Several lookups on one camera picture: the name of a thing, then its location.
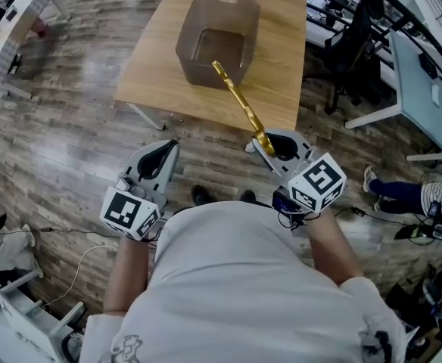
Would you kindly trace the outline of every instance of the blue pants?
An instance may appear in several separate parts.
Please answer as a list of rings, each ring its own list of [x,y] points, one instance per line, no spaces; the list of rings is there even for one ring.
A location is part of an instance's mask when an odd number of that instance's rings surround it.
[[[369,183],[369,189],[377,195],[394,200],[383,200],[381,211],[389,214],[424,214],[421,206],[421,185],[393,181],[383,183],[376,179]]]

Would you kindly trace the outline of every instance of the golden tool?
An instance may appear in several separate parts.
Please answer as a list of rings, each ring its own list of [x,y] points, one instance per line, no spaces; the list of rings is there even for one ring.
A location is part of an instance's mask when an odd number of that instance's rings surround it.
[[[239,89],[236,87],[233,81],[228,77],[228,74],[226,74],[226,71],[221,67],[221,64],[219,64],[217,60],[213,62],[213,66],[216,69],[219,76],[225,82],[226,86],[228,86],[228,89],[235,96],[236,101],[238,101],[240,106],[243,108],[244,113],[250,120],[250,123],[255,130],[254,137],[258,140],[258,142],[260,143],[261,147],[266,152],[266,154],[274,157],[275,148],[273,147],[271,141],[266,135],[263,124],[258,119],[257,115],[253,112],[253,109],[251,109],[250,105],[248,105],[248,102],[243,97],[243,94],[239,91]]]

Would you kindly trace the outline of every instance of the brown translucent container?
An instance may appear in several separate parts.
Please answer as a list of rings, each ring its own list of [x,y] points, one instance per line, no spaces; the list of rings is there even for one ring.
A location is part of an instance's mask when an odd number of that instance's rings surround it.
[[[239,85],[253,60],[259,19],[254,0],[194,0],[176,46],[188,82],[227,89],[212,66],[219,61]]]

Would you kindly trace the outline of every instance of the white marker cube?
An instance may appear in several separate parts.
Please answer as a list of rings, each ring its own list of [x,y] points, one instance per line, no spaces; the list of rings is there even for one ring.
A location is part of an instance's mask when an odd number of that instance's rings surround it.
[[[291,199],[310,211],[320,213],[337,199],[347,176],[330,154],[324,154],[289,181]]]
[[[141,240],[160,218],[157,204],[109,187],[101,207],[100,220],[112,230]]]

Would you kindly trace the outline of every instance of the person in striped shirt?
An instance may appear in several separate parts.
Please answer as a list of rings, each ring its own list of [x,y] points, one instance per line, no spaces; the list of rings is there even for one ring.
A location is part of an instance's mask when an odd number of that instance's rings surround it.
[[[372,166],[364,171],[363,190],[379,195],[374,211],[389,214],[422,214],[427,216],[431,202],[442,207],[442,182],[417,185],[404,181],[382,182]]]

